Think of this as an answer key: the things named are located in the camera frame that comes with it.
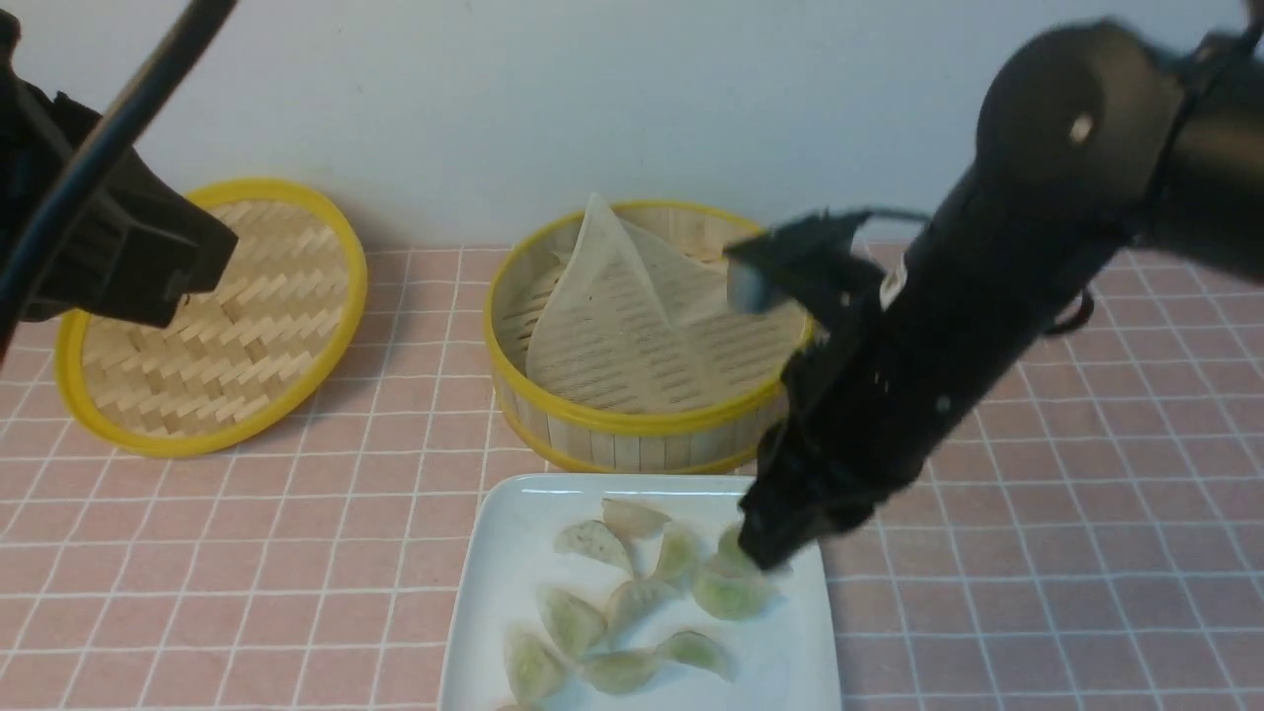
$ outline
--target bamboo steamer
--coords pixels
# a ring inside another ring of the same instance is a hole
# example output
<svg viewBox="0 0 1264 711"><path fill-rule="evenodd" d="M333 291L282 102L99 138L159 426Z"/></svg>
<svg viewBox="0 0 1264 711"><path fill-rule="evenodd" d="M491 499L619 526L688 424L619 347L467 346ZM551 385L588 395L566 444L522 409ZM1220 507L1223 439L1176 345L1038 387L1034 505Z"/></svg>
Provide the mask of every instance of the bamboo steamer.
<svg viewBox="0 0 1264 711"><path fill-rule="evenodd" d="M614 213L704 263L758 225L700 205L641 201ZM760 436L786 411L780 372L727 402L676 414L621 414L586 407L545 391L526 377L532 329L565 269L559 254L579 237L583 211L523 240L492 280L483 310L497 402L508 425L545 459L573 472L726 473L755 457ZM810 337L806 316L803 339Z"/></svg>
<svg viewBox="0 0 1264 711"><path fill-rule="evenodd" d="M359 239L315 190L246 178L190 200L238 235L219 287L166 329L72 311L58 335L67 410L145 457L226 449L292 412L346 352L368 292Z"/></svg>

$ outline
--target black cable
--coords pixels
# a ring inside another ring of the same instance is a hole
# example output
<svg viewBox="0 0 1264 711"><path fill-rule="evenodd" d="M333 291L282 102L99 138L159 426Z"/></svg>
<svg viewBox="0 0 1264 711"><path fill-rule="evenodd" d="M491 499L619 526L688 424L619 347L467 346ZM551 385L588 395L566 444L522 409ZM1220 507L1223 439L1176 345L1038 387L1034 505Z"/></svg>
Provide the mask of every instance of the black cable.
<svg viewBox="0 0 1264 711"><path fill-rule="evenodd" d="M48 275L92 195L193 68L235 5L236 0L190 1L32 211L0 269L0 361L27 300Z"/></svg>
<svg viewBox="0 0 1264 711"><path fill-rule="evenodd" d="M1052 338L1055 335L1066 335L1072 331L1077 331L1088 324L1088 320L1093 318L1093 310L1096 310L1097 302L1093 300L1092 292L1087 288L1079 292L1079 309L1074 314L1067 316L1066 320L1055 321L1049 330L1044 331L1044 338Z"/></svg>

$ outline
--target grid pattern tablecloth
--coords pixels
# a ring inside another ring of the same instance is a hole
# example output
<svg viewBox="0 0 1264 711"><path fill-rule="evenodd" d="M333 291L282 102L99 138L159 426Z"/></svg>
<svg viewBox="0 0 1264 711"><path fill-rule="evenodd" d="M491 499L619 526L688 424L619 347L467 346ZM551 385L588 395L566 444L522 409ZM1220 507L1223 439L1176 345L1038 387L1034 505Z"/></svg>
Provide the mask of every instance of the grid pattern tablecloth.
<svg viewBox="0 0 1264 711"><path fill-rule="evenodd" d="M54 326L24 328L0 372L0 708L432 708L480 496L550 469L492 400L504 256L372 253L335 377L196 461L72 424ZM1264 708L1264 292L1140 256L1097 291L1088 330L825 545L849 711Z"/></svg>

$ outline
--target white wall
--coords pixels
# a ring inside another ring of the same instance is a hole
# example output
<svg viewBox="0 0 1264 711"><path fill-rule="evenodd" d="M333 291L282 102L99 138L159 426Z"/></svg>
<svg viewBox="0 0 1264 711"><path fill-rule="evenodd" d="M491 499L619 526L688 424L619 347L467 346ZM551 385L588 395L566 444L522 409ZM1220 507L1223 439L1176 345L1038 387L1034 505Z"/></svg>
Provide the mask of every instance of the white wall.
<svg viewBox="0 0 1264 711"><path fill-rule="evenodd" d="M3 0L16 70L105 106L181 0ZM770 221L933 207L1000 63L1116 14L1192 47L1239 0L244 0L140 143L177 189L331 195L365 239L511 243L598 190Z"/></svg>

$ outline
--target bamboo steamer lid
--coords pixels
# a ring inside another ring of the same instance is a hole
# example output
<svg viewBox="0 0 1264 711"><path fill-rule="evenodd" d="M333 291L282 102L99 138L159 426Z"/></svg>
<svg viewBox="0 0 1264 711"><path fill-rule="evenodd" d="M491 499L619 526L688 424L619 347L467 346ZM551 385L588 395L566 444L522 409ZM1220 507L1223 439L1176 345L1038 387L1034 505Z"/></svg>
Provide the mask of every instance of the bamboo steamer lid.
<svg viewBox="0 0 1264 711"><path fill-rule="evenodd" d="M205 454L276 424L334 369L364 311L364 252L320 194L244 180L190 200L238 235L219 287L186 297L166 329L73 312L58 340L71 414L138 454Z"/></svg>

